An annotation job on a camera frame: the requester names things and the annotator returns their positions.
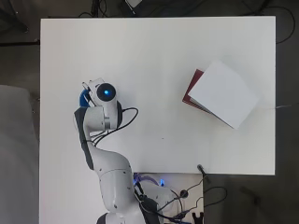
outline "blue led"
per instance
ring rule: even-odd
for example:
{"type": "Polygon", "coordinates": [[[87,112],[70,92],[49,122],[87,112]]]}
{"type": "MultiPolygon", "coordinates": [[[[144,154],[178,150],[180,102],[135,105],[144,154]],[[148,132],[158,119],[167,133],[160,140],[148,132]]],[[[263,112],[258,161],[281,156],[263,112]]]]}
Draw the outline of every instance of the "blue led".
{"type": "Polygon", "coordinates": [[[164,180],[163,179],[160,179],[160,186],[164,187],[164,180]]]}

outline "black cable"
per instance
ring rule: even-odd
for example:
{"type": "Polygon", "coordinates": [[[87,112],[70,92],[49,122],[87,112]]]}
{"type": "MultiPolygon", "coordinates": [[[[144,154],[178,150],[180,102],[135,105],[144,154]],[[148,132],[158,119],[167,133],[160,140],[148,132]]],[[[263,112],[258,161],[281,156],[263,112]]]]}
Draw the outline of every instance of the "black cable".
{"type": "Polygon", "coordinates": [[[17,46],[33,46],[40,45],[39,39],[34,42],[14,42],[14,43],[0,43],[0,47],[17,47],[17,46]]]}
{"type": "Polygon", "coordinates": [[[188,210],[186,210],[184,213],[187,214],[187,213],[191,212],[193,209],[197,208],[197,207],[198,207],[198,202],[199,202],[199,200],[201,200],[201,199],[203,199],[203,198],[204,198],[204,197],[199,197],[199,198],[196,200],[196,206],[195,206],[195,207],[192,207],[192,208],[190,208],[190,209],[188,209],[188,210]]]}
{"type": "Polygon", "coordinates": [[[89,12],[82,12],[82,13],[80,13],[80,14],[78,15],[78,17],[80,18],[80,17],[83,16],[83,15],[88,15],[88,16],[92,17],[92,14],[89,13],[89,12]]]}
{"type": "Polygon", "coordinates": [[[95,146],[95,147],[99,144],[100,141],[102,141],[103,138],[105,138],[105,137],[109,136],[110,134],[112,134],[112,133],[114,133],[114,132],[117,132],[117,131],[119,131],[119,130],[121,130],[121,129],[127,127],[127,126],[129,126],[129,125],[135,120],[135,118],[137,117],[138,112],[139,112],[138,109],[135,108],[135,107],[129,107],[129,108],[123,109],[122,112],[125,112],[125,111],[127,111],[127,110],[135,110],[135,111],[136,111],[136,113],[135,113],[135,115],[133,116],[133,118],[132,118],[128,123],[126,123],[125,125],[121,126],[120,128],[115,129],[115,130],[111,131],[110,133],[107,133],[107,134],[103,135],[101,138],[99,138],[99,139],[94,143],[94,146],[95,146]]]}
{"type": "Polygon", "coordinates": [[[107,12],[107,1],[106,0],[104,0],[104,4],[105,4],[105,10],[104,11],[102,10],[101,4],[99,4],[99,9],[102,13],[102,18],[104,18],[104,17],[108,18],[108,15],[106,14],[106,12],[107,12]]]}
{"type": "Polygon", "coordinates": [[[183,211],[183,204],[181,202],[181,199],[179,198],[179,196],[177,195],[177,193],[175,191],[171,190],[171,192],[173,192],[174,194],[176,194],[176,196],[178,198],[178,201],[179,201],[179,204],[180,204],[180,212],[182,212],[183,211]]]}
{"type": "Polygon", "coordinates": [[[292,17],[292,31],[290,32],[290,34],[284,38],[283,40],[280,40],[277,42],[277,44],[281,44],[285,41],[287,41],[288,39],[290,39],[293,35],[293,33],[295,32],[295,29],[296,29],[296,18],[294,17],[293,13],[286,7],[266,7],[265,9],[269,9],[269,8],[280,8],[280,9],[284,9],[286,10],[287,12],[289,12],[289,14],[291,15],[292,17]]]}
{"type": "MultiPolygon", "coordinates": [[[[206,177],[207,177],[207,175],[204,176],[198,184],[195,184],[195,185],[189,187],[188,189],[186,189],[186,191],[188,192],[190,189],[193,189],[193,188],[195,188],[195,187],[201,185],[206,177]]],[[[179,199],[181,199],[181,198],[182,198],[181,196],[179,196],[178,198],[174,198],[174,199],[171,200],[170,202],[166,203],[162,208],[160,208],[160,209],[158,210],[158,212],[160,212],[161,210],[163,210],[164,208],[166,208],[166,207],[167,207],[170,203],[172,203],[173,201],[175,201],[175,200],[179,200],[179,199]]]]}
{"type": "Polygon", "coordinates": [[[159,210],[157,210],[158,212],[162,211],[163,209],[165,209],[170,203],[174,202],[175,200],[178,200],[178,198],[174,198],[173,200],[171,200],[170,202],[167,202],[163,207],[159,208],[159,210]]]}
{"type": "Polygon", "coordinates": [[[198,184],[195,184],[195,185],[189,187],[188,189],[186,189],[186,191],[189,191],[189,190],[191,190],[191,189],[193,189],[193,188],[195,188],[195,187],[201,185],[201,183],[203,183],[203,181],[204,181],[205,178],[206,178],[206,176],[203,177],[203,178],[201,179],[201,181],[200,181],[198,184]]]}
{"type": "Polygon", "coordinates": [[[209,203],[209,204],[206,204],[206,205],[204,206],[205,208],[206,208],[206,207],[209,207],[209,206],[211,206],[211,205],[217,204],[217,203],[221,203],[221,202],[223,202],[223,201],[227,198],[228,193],[227,193],[227,189],[226,189],[225,187],[212,187],[212,188],[210,188],[210,189],[205,190],[205,191],[204,191],[204,194],[207,193],[207,192],[209,192],[209,191],[212,190],[212,189],[223,189],[223,190],[225,191],[225,196],[224,196],[222,199],[220,199],[220,200],[218,200],[217,202],[215,202],[215,203],[209,203]]]}

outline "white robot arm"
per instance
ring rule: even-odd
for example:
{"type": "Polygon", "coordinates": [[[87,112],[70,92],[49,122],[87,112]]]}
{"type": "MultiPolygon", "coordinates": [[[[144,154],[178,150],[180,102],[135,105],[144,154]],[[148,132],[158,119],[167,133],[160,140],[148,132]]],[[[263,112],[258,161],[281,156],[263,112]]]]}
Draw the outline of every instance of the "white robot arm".
{"type": "MultiPolygon", "coordinates": [[[[101,216],[97,224],[161,224],[161,218],[142,210],[135,196],[130,162],[121,154],[106,151],[93,145],[91,133],[116,130],[121,125],[122,109],[114,87],[102,79],[90,82],[85,97],[94,107],[81,107],[75,112],[81,147],[86,162],[100,179],[102,198],[108,214],[101,216]]],[[[149,202],[154,210],[157,203],[149,202]]]]}

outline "gray floor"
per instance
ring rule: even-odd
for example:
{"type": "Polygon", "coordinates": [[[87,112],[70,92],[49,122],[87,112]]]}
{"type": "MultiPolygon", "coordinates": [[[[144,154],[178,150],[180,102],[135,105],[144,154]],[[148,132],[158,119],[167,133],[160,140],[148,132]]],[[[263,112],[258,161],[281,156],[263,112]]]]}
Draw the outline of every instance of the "gray floor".
{"type": "MultiPolygon", "coordinates": [[[[108,1],[109,15],[120,14],[117,9],[119,2],[108,1]]],[[[184,8],[194,5],[194,1],[191,0],[165,2],[174,2],[174,5],[153,11],[161,1],[147,0],[138,8],[138,14],[146,16],[151,13],[152,17],[180,16],[184,8]]],[[[246,2],[250,7],[256,8],[261,1],[246,2]]],[[[39,37],[40,18],[47,18],[49,15],[76,17],[82,11],[89,11],[91,1],[29,0],[15,1],[13,4],[20,18],[30,27],[30,32],[21,34],[11,30],[0,34],[0,42],[33,41],[39,37]]],[[[271,5],[290,8],[299,21],[299,1],[275,0],[271,5]]],[[[205,2],[189,16],[233,16],[247,11],[241,0],[211,0],[205,2]]],[[[291,31],[292,20],[283,10],[269,9],[266,14],[277,15],[278,40],[291,31]]],[[[298,40],[299,31],[296,31],[289,41],[277,45],[277,105],[299,102],[298,40]]],[[[33,99],[39,97],[39,47],[0,48],[0,68],[0,84],[24,87],[32,93],[33,99]]],[[[38,132],[39,102],[35,100],[33,102],[38,132]]],[[[212,175],[210,177],[212,183],[210,186],[205,184],[205,189],[221,185],[228,189],[229,196],[224,203],[206,209],[206,224],[299,223],[298,115],[299,105],[277,110],[277,174],[275,176],[212,175]],[[243,187],[248,189],[247,193],[244,193],[243,187]],[[261,198],[258,204],[254,204],[253,195],[261,198]]],[[[212,203],[220,197],[219,192],[210,192],[205,197],[205,203],[212,203]]]]}

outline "white table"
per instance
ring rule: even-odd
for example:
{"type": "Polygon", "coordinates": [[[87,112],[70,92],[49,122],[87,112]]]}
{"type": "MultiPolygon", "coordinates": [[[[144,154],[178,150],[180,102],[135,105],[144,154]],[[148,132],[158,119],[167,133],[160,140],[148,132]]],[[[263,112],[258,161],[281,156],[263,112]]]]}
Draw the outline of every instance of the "white table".
{"type": "Polygon", "coordinates": [[[100,146],[135,172],[196,174],[200,163],[208,173],[273,175],[275,31],[273,17],[43,20],[41,223],[90,223],[104,209],[72,118],[81,82],[98,77],[116,87],[123,107],[139,109],[100,146]],[[237,131],[181,102],[195,69],[214,59],[261,98],[237,131]]]}

